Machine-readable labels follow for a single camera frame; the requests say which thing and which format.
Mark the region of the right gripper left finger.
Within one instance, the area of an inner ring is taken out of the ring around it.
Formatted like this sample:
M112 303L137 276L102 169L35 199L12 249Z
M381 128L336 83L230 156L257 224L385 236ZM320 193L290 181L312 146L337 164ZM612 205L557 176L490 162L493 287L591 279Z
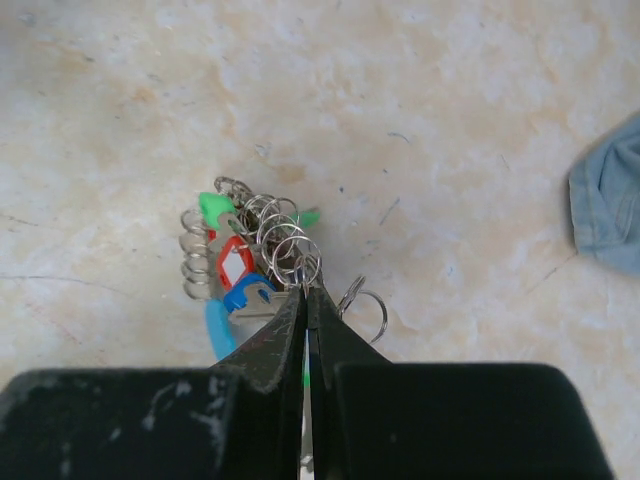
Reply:
M211 426L217 479L297 479L303 418L306 300L293 289L274 318L210 369L225 381Z

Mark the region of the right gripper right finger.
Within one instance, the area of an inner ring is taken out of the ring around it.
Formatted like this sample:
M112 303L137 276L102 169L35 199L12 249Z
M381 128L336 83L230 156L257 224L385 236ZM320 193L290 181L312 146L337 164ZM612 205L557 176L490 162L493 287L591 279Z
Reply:
M317 479L395 476L393 365L338 316L323 287L307 299Z

